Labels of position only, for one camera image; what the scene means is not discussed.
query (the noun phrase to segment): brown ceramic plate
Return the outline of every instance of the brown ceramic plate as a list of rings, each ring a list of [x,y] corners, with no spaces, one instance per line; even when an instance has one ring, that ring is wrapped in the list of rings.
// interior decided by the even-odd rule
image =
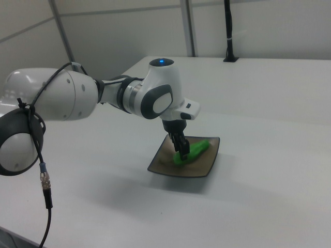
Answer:
[[[209,148],[195,161],[185,165],[176,165],[173,162],[173,156],[176,151],[169,135],[167,135],[149,165],[148,170],[157,174],[173,177],[192,178],[208,176],[217,156],[220,138],[191,136],[185,136],[185,138],[190,144],[194,144],[201,140],[208,140]]]

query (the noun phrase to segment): black cable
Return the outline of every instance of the black cable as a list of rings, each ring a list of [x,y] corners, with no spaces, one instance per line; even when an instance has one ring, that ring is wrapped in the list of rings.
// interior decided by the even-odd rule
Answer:
[[[84,69],[84,67],[81,65],[81,69],[82,69],[82,71],[84,72],[84,74],[86,75],[86,76],[88,76],[88,74],[87,74],[87,72],[85,71],[85,69]]]
[[[72,65],[71,62],[66,63],[65,65],[61,66],[46,82],[46,84],[44,86],[42,86],[42,88],[39,90],[38,94],[35,96],[35,98],[33,99],[31,105],[34,106],[38,100],[38,98],[40,97],[41,93],[46,89],[46,87],[51,83],[51,81],[67,66]]]
[[[29,108],[29,112],[28,112],[28,124],[29,124],[29,129],[30,129],[30,135],[32,137],[32,140],[33,140],[33,143],[35,144],[35,147],[36,147],[36,150],[37,150],[37,153],[38,153],[38,157],[39,157],[39,160],[41,163],[43,163],[43,158],[42,158],[42,155],[41,155],[41,150],[40,150],[40,147],[39,147],[39,144],[37,142],[37,139],[35,137],[35,134],[33,133],[33,128],[32,128],[32,123],[31,123],[31,116],[33,115],[32,114],[32,110],[31,110],[31,107],[33,106],[30,106]]]
[[[117,81],[117,82],[112,82],[112,83],[105,83],[104,85],[112,85],[112,84],[119,84],[122,83],[123,81]]]
[[[41,241],[41,243],[40,243],[39,248],[42,248],[42,247],[43,247],[43,244],[44,244],[45,241],[46,241],[46,238],[47,238],[48,232],[49,232],[49,230],[50,230],[50,226],[51,226],[51,219],[52,219],[52,209],[49,208],[49,209],[48,209],[47,226],[46,226],[46,230],[45,230],[45,233],[44,233],[44,235],[43,235],[43,239],[42,239],[42,241]]]
[[[7,234],[8,234],[8,236],[11,238],[12,243],[14,244],[15,248],[18,248],[18,247],[17,247],[17,244],[16,244],[16,242],[15,242],[15,240],[14,240],[14,238],[12,237],[12,235],[11,235],[10,233],[7,233]]]
[[[119,75],[119,76],[115,76],[112,79],[109,79],[107,81],[113,81],[113,80],[123,79],[123,78],[127,78],[127,77],[130,78],[130,76],[128,76],[128,75]]]

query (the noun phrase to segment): white table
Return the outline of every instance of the white table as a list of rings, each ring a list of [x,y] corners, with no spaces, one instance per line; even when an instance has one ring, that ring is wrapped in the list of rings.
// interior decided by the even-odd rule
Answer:
[[[146,57],[125,74],[144,77]],[[153,174],[166,133],[110,105],[49,122],[46,247],[330,247],[331,61],[171,58],[202,111],[186,135],[219,136],[206,178]],[[0,179],[0,226],[37,243],[47,211],[35,165]]]

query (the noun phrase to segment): cable connector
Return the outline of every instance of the cable connector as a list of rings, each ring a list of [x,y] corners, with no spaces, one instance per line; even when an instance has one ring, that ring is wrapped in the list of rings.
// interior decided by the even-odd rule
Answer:
[[[43,190],[48,190],[51,188],[51,181],[50,176],[48,175],[48,172],[46,170],[46,164],[40,163],[40,181],[41,181],[41,187]]]
[[[50,176],[48,175],[48,172],[46,170],[46,163],[40,163],[39,166],[40,166],[40,181],[41,181],[43,196],[45,198],[46,208],[50,209],[53,207]]]

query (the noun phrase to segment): black stand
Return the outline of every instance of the black stand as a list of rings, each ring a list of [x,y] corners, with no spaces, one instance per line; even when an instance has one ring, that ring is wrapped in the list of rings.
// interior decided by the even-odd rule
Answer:
[[[232,16],[230,11],[230,0],[224,0],[224,8],[225,8],[225,23],[227,26],[227,54],[225,56],[224,62],[236,62],[239,58],[233,55],[233,47],[232,47]]]

